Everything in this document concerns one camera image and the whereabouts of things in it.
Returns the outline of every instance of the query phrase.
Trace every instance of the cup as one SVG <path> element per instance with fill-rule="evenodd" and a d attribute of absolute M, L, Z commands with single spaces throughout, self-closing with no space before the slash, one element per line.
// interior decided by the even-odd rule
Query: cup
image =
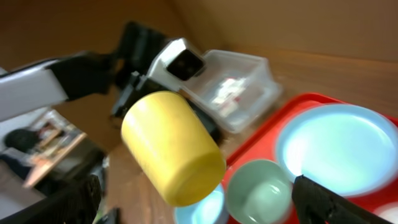
<path fill-rule="evenodd" d="M 163 199 L 191 205 L 221 182 L 220 150 L 180 95 L 158 91 L 141 98 L 124 117 L 122 139 Z"/>
<path fill-rule="evenodd" d="M 200 202 L 174 209 L 176 224 L 225 224 L 228 218 L 221 184 Z"/>
<path fill-rule="evenodd" d="M 246 163 L 232 176 L 226 193 L 231 216 L 243 224 L 282 223 L 292 207 L 292 184 L 269 160 Z"/>

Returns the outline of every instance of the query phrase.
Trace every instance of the desk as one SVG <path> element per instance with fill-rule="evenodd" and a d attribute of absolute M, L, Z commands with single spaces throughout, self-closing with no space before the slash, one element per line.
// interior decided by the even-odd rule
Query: desk
<path fill-rule="evenodd" d="M 284 87 L 275 107 L 241 134 L 227 135 L 221 145 L 230 155 L 277 108 L 291 97 L 315 91 L 398 117 L 398 63 L 235 46 L 233 51 L 269 59 L 271 71 Z M 123 224 L 174 223 L 167 205 L 143 174 L 128 149 L 109 153 L 108 208 L 121 208 Z"/>
<path fill-rule="evenodd" d="M 77 136 L 67 147 L 61 149 L 62 151 L 57 154 L 53 159 L 36 159 L 34 166 L 30 170 L 25 182 L 25 188 L 34 187 L 40 180 L 42 180 L 58 163 L 62 161 L 79 143 L 86 138 L 85 133 Z"/>

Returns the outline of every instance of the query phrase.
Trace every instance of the tray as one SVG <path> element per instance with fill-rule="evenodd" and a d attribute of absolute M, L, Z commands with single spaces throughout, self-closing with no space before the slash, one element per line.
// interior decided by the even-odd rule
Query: tray
<path fill-rule="evenodd" d="M 240 148 L 238 148 L 227 159 L 227 171 L 221 181 L 224 189 L 234 172 L 243 164 L 254 159 L 269 159 L 275 161 L 275 144 L 281 129 L 290 119 L 302 111 L 321 106 L 326 103 L 345 103 L 318 93 L 305 93 L 290 100 L 284 107 L 271 116 Z M 385 116 L 396 126 L 398 119 Z M 388 186 L 362 197 L 349 198 L 348 200 L 356 205 L 374 212 L 375 209 L 392 202 L 398 202 L 398 179 Z M 232 217 L 228 223 L 238 223 Z M 285 223 L 299 223 L 296 212 L 293 209 L 289 219 Z"/>

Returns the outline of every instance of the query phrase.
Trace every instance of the green bowl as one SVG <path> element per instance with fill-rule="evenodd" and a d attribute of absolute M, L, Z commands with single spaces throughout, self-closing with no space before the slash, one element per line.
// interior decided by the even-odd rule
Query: green bowl
<path fill-rule="evenodd" d="M 232 176 L 226 206 L 243 224 L 280 223 L 291 213 L 292 184 L 275 162 L 251 161 Z"/>

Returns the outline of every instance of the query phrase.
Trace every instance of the plastic bin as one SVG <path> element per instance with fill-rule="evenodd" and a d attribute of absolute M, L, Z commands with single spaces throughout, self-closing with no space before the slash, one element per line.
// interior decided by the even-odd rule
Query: plastic bin
<path fill-rule="evenodd" d="M 182 89 L 231 133 L 251 124 L 282 91 L 266 58 L 223 50 L 210 50 L 203 57 L 206 70 L 183 82 Z"/>

